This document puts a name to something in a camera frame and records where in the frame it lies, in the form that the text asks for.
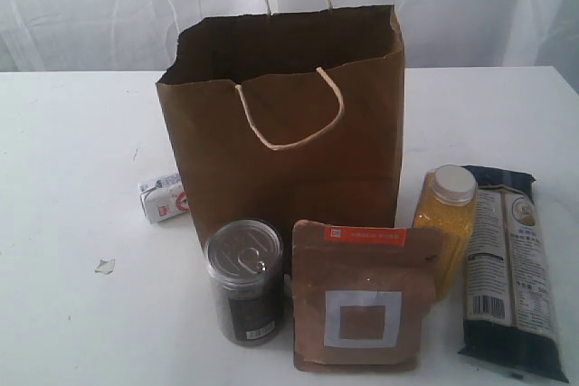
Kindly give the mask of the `small white plastic piece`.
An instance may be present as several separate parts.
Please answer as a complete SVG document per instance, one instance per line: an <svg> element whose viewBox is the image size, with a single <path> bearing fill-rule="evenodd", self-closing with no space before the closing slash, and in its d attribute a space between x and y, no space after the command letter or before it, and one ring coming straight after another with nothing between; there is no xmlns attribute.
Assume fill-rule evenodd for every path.
<svg viewBox="0 0 579 386"><path fill-rule="evenodd" d="M288 297L292 295L292 277L289 274L284 275L284 291Z"/></svg>

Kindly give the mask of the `brown paper shopping bag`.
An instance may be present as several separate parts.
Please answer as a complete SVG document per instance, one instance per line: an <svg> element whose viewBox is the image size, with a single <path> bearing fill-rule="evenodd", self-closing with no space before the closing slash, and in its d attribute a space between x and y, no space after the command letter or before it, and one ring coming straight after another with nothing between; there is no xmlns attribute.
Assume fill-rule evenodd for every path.
<svg viewBox="0 0 579 386"><path fill-rule="evenodd" d="M394 225L404 44L392 5L206 17L157 82L197 239L257 219Z"/></svg>

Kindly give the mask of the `yellow millet plastic bottle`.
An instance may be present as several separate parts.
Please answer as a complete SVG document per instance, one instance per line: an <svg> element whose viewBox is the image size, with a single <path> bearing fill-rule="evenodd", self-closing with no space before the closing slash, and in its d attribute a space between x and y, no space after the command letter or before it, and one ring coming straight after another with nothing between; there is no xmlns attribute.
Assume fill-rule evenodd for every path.
<svg viewBox="0 0 579 386"><path fill-rule="evenodd" d="M449 293L474 229L477 182L458 165L443 165L428 172L413 217L416 228L442 231L441 254L434 269L436 300Z"/></svg>

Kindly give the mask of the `brown kraft stand-up pouch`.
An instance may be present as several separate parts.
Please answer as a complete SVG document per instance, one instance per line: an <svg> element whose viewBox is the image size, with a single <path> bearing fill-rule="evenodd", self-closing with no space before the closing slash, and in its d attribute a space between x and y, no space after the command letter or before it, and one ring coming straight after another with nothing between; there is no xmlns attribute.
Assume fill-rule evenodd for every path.
<svg viewBox="0 0 579 386"><path fill-rule="evenodd" d="M336 226L292 232L293 362L303 372L407 372L436 299L444 234Z"/></svg>

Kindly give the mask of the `small blue white milk carton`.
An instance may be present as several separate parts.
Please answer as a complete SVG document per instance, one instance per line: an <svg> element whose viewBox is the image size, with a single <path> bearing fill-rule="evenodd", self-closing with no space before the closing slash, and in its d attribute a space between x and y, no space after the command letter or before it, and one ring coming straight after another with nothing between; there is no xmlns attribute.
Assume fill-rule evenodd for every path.
<svg viewBox="0 0 579 386"><path fill-rule="evenodd" d="M138 191L143 213L152 224L189 212L179 173L158 176L140 183Z"/></svg>

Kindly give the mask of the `clear can dark grains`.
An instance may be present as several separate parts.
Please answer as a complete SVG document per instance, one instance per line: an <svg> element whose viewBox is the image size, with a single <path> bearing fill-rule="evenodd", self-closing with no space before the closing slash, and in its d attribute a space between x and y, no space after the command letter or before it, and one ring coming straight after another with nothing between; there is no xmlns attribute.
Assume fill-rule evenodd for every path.
<svg viewBox="0 0 579 386"><path fill-rule="evenodd" d="M241 346L271 339L285 304L279 233L265 221L233 221L208 239L204 258L223 335Z"/></svg>

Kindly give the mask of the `small torn label scrap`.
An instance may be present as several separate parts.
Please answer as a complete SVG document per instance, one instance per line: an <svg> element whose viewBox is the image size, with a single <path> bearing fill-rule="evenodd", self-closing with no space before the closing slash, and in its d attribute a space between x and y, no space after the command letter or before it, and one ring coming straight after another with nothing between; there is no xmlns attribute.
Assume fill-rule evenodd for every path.
<svg viewBox="0 0 579 386"><path fill-rule="evenodd" d="M94 272L97 274L102 274L102 275L107 276L114 271L115 265L116 265L115 259L109 259L109 260L101 259L99 264L97 265L97 267L94 269Z"/></svg>

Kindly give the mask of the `dark blue noodle packet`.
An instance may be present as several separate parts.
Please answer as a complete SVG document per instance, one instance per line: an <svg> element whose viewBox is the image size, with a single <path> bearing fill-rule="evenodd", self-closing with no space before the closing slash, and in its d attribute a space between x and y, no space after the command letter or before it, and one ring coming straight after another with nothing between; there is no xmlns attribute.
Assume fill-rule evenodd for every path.
<svg viewBox="0 0 579 386"><path fill-rule="evenodd" d="M468 166L476 212L464 267L460 354L567 382L532 174Z"/></svg>

